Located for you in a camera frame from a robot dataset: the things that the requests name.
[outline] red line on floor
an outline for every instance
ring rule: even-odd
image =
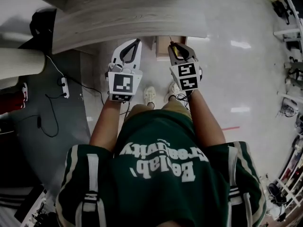
[[[223,131],[228,131],[228,130],[235,130],[235,129],[239,129],[240,126],[236,126],[236,127],[229,127],[229,128],[225,128],[225,129],[222,129]]]

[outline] green jersey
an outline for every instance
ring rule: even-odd
[[[265,197],[245,142],[204,148],[192,121],[166,110],[131,117],[115,152],[67,154],[56,210],[62,226],[254,226]]]

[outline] tiled floor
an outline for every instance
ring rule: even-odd
[[[202,4],[208,37],[189,38],[187,43],[203,68],[200,91],[222,128],[240,127],[225,131],[227,140],[248,142],[259,175],[269,173],[273,179],[280,173],[295,137],[294,118],[276,117],[282,101],[276,92],[285,91],[286,60],[282,44],[273,36],[277,17],[267,0],[202,0]],[[100,83],[100,78],[113,50],[123,41],[101,44],[98,67],[91,76],[94,86],[102,84],[104,92],[106,82],[102,79]],[[156,60],[150,38],[143,39],[140,69],[143,78],[131,106],[143,103],[144,88],[153,85],[156,107],[160,108],[172,77],[169,61]],[[101,103],[99,98],[92,97],[93,102],[89,97],[89,93],[84,94],[92,131]]]

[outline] person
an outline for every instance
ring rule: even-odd
[[[247,144],[226,143],[198,90],[190,111],[179,93],[172,82],[155,110],[145,89],[118,137],[121,103],[106,101],[89,145],[67,154],[60,226],[259,226],[265,197]]]
[[[22,84],[22,89],[15,93],[5,93],[0,95],[0,115],[14,110],[25,108],[28,101],[27,84]]]

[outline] power strip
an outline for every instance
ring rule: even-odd
[[[65,98],[69,98],[70,97],[70,93],[68,91],[68,86],[67,86],[67,79],[66,78],[61,78],[61,82],[62,82],[62,90],[63,93],[66,93],[64,95]]]

